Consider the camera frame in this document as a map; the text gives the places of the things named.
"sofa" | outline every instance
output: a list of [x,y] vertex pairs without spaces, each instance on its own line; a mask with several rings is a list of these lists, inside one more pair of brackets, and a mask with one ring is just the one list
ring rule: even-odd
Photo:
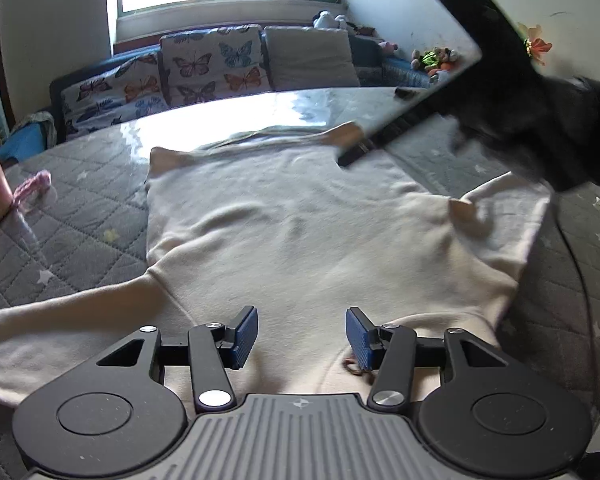
[[259,25],[168,34],[52,81],[58,143],[214,99],[342,86],[427,87],[371,38],[339,29]]

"orange flower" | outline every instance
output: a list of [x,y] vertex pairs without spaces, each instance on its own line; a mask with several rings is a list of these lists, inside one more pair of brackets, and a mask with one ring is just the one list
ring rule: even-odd
[[544,61],[542,61],[542,54],[549,52],[553,44],[547,43],[539,37],[540,34],[542,34],[542,27],[540,27],[540,25],[536,25],[535,27],[527,27],[523,23],[518,23],[518,27],[520,28],[522,34],[526,36],[526,53],[529,54],[529,57],[531,57],[533,60],[544,65]]

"pink knitted cord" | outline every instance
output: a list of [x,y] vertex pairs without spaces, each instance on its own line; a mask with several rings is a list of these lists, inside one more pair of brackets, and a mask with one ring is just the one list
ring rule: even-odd
[[44,193],[51,187],[51,173],[47,170],[39,171],[37,174],[25,180],[13,192],[13,206],[18,207],[26,197],[36,191]]

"black cable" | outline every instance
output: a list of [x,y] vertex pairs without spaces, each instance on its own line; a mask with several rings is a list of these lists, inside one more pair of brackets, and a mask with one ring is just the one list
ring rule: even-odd
[[591,378],[593,380],[593,405],[600,414],[600,388],[598,385],[598,354],[596,353],[596,342],[593,333],[593,312],[591,309],[591,300],[589,299],[589,291],[587,290],[587,283],[584,280],[584,275],[582,274],[580,265],[578,264],[575,254],[573,253],[571,244],[567,240],[567,237],[564,235],[564,231],[562,230],[562,226],[560,225],[560,220],[558,219],[559,208],[557,200],[552,203],[552,206],[555,226],[558,229],[558,232],[560,233],[560,238],[562,238],[564,246],[567,247],[567,251],[569,251],[569,256],[571,257],[573,266],[575,267],[576,272],[578,273],[578,278],[580,279],[580,286],[582,287],[582,294],[584,295],[584,304],[587,315],[587,331],[589,332],[589,366],[591,368]]

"gray ribbed panel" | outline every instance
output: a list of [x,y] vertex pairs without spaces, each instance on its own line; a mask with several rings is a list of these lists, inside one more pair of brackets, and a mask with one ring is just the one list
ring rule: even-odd
[[250,395],[233,412],[201,416],[174,453],[128,478],[475,480],[437,462],[403,418],[369,412],[353,395]]

